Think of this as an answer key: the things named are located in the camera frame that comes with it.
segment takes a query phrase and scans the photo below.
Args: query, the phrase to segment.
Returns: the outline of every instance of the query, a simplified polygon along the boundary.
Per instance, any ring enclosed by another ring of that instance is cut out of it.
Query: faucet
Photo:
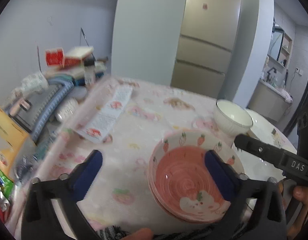
[[[268,83],[269,81],[270,81],[270,75],[271,75],[271,73],[270,73],[270,71],[272,70],[272,69],[274,69],[274,73],[276,74],[277,72],[276,72],[276,68],[271,68],[268,72],[267,72],[267,76],[266,76],[266,82]]]

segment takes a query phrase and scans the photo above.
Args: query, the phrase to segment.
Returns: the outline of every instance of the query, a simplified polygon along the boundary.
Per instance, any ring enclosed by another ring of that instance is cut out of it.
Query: bottle with black cap
[[[92,58],[84,60],[84,81],[85,87],[90,89],[95,84],[95,61]]]

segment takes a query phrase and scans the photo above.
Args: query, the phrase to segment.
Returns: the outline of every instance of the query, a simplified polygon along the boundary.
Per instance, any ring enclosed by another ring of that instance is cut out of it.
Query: black cap
[[[84,67],[94,66],[95,61],[93,58],[87,58],[84,60]]]

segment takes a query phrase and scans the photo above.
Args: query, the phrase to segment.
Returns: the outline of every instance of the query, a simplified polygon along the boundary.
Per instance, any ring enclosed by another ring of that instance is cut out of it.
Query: pink patterned tablecloth
[[[86,123],[122,83],[129,83],[134,91],[107,142],[93,144],[72,131]],[[70,173],[93,149],[98,149],[104,156],[103,167],[86,198],[78,203],[95,229],[114,224],[132,232],[149,227],[159,234],[201,228],[203,225],[181,222],[161,210],[149,190],[147,168],[158,141],[177,130],[205,130],[231,146],[234,139],[220,131],[213,120],[214,105],[215,99],[180,89],[104,78],[67,122],[37,176],[55,179]]]

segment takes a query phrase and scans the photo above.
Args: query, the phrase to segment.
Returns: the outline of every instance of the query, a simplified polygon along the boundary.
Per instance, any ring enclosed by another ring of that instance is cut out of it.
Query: white bowl
[[[247,133],[253,126],[253,120],[248,112],[227,100],[216,101],[213,116],[217,126],[230,136]]]

